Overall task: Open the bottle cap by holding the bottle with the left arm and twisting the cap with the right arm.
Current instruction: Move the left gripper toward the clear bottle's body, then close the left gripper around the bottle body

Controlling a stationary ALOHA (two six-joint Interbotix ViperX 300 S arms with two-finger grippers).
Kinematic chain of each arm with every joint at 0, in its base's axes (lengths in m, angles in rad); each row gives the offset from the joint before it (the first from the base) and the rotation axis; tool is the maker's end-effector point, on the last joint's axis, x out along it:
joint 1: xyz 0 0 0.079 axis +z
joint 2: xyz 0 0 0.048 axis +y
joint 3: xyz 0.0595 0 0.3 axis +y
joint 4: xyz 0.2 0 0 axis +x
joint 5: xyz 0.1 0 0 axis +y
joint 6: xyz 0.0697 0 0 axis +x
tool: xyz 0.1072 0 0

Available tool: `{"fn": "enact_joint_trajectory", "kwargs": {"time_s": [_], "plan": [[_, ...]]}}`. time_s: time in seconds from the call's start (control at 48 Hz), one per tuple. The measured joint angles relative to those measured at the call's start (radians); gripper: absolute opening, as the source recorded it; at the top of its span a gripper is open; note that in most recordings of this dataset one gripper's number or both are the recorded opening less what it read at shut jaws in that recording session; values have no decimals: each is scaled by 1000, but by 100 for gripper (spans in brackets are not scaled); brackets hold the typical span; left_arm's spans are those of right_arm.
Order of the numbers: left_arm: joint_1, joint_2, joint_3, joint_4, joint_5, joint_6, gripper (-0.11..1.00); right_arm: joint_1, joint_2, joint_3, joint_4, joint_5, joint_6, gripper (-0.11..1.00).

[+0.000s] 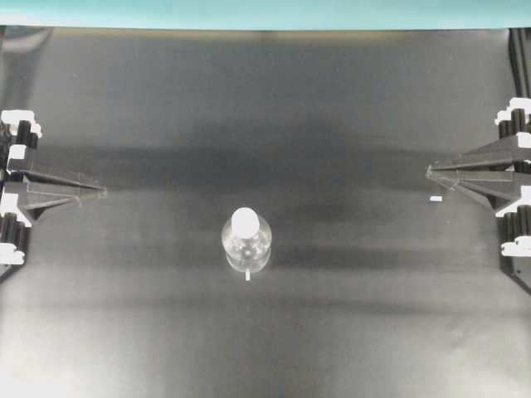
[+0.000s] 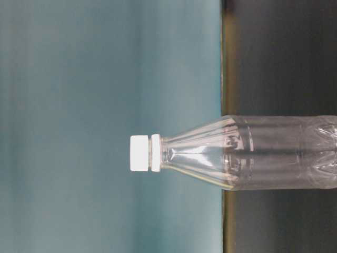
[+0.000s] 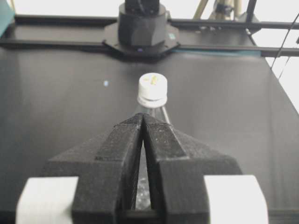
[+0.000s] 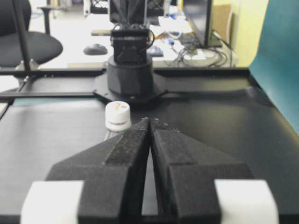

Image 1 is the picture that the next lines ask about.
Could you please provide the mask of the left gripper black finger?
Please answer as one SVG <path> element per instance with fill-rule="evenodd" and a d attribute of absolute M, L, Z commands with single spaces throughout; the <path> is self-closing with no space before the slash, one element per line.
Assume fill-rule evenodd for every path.
<path fill-rule="evenodd" d="M 47 211 L 104 197 L 104 188 L 97 186 L 61 185 L 43 182 L 17 182 L 17 209 L 29 220 L 38 221 Z"/>
<path fill-rule="evenodd" d="M 7 161 L 7 174 L 9 175 L 7 192 L 9 193 L 16 193 L 17 182 L 102 187 L 94 178 L 82 172 L 62 169 L 55 165 L 46 164 L 36 158 L 10 158 Z"/>

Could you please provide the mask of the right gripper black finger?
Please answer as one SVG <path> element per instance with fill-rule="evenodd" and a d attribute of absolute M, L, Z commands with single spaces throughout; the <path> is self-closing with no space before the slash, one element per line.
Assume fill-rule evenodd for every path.
<path fill-rule="evenodd" d="M 426 177 L 451 191 L 484 203 L 493 210 L 530 205 L 530 175 L 512 171 L 431 170 Z"/>
<path fill-rule="evenodd" d="M 434 162 L 431 170 L 509 166 L 530 160 L 530 133 L 517 133 L 462 153 L 454 158 Z"/>

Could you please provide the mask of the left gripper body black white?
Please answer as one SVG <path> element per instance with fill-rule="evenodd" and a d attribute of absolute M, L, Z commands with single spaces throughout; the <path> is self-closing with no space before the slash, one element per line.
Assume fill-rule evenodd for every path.
<path fill-rule="evenodd" d="M 29 159 L 30 151 L 42 137 L 41 125 L 33 111 L 9 109 L 1 112 L 1 126 L 10 139 L 1 190 L 1 264 L 23 265 L 33 221 L 29 211 L 22 208 L 27 199 L 28 180 L 24 172 L 15 169 L 14 163 Z"/>

